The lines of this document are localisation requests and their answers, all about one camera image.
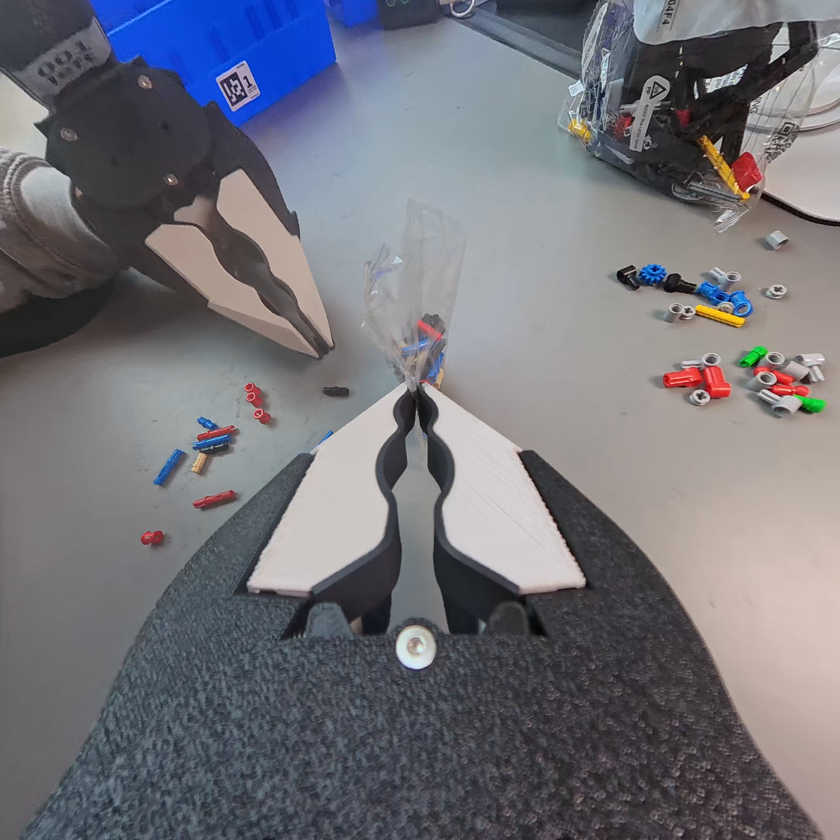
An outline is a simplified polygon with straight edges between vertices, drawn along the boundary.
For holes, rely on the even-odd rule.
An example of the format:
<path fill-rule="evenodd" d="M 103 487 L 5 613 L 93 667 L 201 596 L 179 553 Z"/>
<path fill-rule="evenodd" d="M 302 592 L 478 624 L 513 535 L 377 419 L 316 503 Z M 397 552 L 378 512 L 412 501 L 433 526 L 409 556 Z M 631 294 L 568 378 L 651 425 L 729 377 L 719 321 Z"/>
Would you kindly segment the person's left forearm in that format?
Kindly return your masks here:
<path fill-rule="evenodd" d="M 121 270 L 72 198 L 69 178 L 44 159 L 1 148 L 1 313 L 99 287 Z"/>

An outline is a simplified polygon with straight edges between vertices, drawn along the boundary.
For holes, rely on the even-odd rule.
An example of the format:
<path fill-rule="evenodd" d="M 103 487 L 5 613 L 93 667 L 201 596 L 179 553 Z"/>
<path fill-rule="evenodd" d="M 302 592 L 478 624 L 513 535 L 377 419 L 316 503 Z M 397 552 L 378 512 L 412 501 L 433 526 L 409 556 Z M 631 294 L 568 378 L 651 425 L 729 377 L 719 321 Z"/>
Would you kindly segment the small toy pins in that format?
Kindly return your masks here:
<path fill-rule="evenodd" d="M 237 374 L 221 391 L 172 397 L 124 447 L 133 456 L 131 545 L 174 551 L 281 467 L 337 429 L 345 400 L 322 394 L 312 371 Z"/>

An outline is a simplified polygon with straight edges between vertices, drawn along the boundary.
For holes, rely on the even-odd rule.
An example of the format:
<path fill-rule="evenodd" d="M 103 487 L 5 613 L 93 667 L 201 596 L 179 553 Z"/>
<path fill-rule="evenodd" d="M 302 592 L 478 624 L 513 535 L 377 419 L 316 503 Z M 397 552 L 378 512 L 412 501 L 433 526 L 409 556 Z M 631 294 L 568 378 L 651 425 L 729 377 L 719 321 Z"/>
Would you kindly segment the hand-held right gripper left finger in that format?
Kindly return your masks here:
<path fill-rule="evenodd" d="M 402 566 L 393 489 L 415 422 L 415 397 L 399 385 L 311 452 L 248 593 L 333 603 L 364 634 L 386 632 Z"/>

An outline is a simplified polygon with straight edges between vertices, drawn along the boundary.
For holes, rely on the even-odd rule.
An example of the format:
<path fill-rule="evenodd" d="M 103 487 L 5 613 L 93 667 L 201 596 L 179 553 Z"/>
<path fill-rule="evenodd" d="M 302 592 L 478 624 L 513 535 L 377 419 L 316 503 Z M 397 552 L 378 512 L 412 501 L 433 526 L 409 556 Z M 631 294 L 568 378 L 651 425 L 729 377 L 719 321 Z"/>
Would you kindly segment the blue plastic bin with tag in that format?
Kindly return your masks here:
<path fill-rule="evenodd" d="M 121 60 L 174 70 L 244 124 L 335 63 L 320 1 L 92 1 Z"/>

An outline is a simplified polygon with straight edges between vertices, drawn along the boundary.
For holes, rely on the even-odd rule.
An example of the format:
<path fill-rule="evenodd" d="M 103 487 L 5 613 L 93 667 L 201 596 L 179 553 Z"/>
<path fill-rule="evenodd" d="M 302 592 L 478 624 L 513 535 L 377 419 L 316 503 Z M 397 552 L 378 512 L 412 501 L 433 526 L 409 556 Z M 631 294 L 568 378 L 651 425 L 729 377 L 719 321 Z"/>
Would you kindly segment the group of assorted toy connectors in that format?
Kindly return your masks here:
<path fill-rule="evenodd" d="M 652 288 L 692 299 L 669 303 L 662 312 L 665 322 L 700 319 L 741 329 L 754 314 L 753 300 L 742 284 L 742 273 L 736 270 L 713 267 L 702 280 L 692 281 L 662 264 L 647 263 L 622 267 L 615 278 L 630 291 Z M 771 414 L 791 417 L 825 411 L 825 400 L 811 390 L 812 385 L 825 381 L 825 363 L 822 353 L 789 356 L 758 344 L 743 353 L 736 365 L 748 376 L 747 388 Z M 722 357 L 716 352 L 679 362 L 674 370 L 663 374 L 661 382 L 666 389 L 686 389 L 687 401 L 693 406 L 707 406 L 732 394 L 732 384 L 722 369 Z"/>

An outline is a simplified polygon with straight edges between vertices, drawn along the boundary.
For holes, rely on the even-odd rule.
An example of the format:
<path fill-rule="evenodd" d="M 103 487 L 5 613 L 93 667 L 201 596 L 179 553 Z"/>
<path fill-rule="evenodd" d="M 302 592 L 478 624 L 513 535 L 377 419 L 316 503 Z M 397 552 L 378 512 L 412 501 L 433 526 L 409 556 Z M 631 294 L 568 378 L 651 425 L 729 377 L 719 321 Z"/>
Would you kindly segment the black device with green lights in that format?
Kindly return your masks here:
<path fill-rule="evenodd" d="M 439 1 L 376 1 L 376 7 L 385 30 L 433 24 L 440 15 Z"/>

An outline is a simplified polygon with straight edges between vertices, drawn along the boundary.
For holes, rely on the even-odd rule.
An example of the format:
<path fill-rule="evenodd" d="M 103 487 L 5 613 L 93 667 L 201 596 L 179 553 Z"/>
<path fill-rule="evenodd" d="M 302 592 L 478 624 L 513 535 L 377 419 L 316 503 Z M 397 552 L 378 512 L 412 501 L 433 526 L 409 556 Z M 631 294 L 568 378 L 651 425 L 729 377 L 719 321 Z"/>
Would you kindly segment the white plastic bag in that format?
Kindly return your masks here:
<path fill-rule="evenodd" d="M 839 18 L 838 1 L 634 1 L 633 31 L 647 45 L 745 28 Z"/>

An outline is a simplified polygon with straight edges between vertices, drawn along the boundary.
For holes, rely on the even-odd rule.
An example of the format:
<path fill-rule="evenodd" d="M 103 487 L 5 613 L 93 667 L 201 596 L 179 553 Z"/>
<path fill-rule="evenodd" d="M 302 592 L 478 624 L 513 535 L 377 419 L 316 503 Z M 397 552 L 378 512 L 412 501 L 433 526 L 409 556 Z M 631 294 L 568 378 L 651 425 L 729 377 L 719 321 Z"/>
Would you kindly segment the small clear plastic bag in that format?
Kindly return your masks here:
<path fill-rule="evenodd" d="M 413 392 L 442 381 L 466 244 L 461 223 L 409 199 L 399 247 L 364 265 L 364 330 Z"/>

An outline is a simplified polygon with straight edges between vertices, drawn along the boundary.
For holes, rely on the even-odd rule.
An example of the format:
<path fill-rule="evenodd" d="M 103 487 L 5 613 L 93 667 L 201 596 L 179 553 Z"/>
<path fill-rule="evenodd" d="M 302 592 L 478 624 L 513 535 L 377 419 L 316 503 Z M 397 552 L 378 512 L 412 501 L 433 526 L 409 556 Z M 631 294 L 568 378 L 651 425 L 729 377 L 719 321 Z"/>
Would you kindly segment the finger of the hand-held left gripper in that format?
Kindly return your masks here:
<path fill-rule="evenodd" d="M 222 178 L 215 197 L 197 195 L 174 212 L 174 220 L 205 235 L 224 271 L 288 325 L 301 353 L 329 354 L 334 349 L 299 234 L 290 231 L 245 171 Z"/>
<path fill-rule="evenodd" d="M 289 350 L 319 357 L 286 318 L 264 305 L 254 288 L 228 274 L 198 227 L 165 224 L 157 227 L 145 244 L 198 291 L 214 312 Z"/>

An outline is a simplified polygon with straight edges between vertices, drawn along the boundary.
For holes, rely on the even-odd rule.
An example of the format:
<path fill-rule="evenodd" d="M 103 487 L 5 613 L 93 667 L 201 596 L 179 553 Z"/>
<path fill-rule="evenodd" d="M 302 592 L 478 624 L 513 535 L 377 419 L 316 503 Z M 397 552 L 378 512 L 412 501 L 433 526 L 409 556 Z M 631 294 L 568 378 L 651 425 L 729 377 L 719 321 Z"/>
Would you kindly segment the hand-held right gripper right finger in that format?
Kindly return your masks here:
<path fill-rule="evenodd" d="M 448 630 L 479 634 L 528 597 L 584 589 L 586 579 L 523 461 L 524 451 L 431 385 L 417 390 L 434 504 L 434 573 Z"/>

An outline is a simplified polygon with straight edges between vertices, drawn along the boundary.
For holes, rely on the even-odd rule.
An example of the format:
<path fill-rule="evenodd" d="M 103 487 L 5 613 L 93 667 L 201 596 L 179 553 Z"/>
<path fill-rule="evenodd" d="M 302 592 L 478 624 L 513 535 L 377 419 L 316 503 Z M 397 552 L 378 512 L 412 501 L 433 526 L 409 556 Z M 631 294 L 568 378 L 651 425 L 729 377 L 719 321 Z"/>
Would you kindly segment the large clear bag of parts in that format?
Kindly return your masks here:
<path fill-rule="evenodd" d="M 647 45 L 630 1 L 597 2 L 559 127 L 724 232 L 760 199 L 838 61 L 838 19 Z"/>

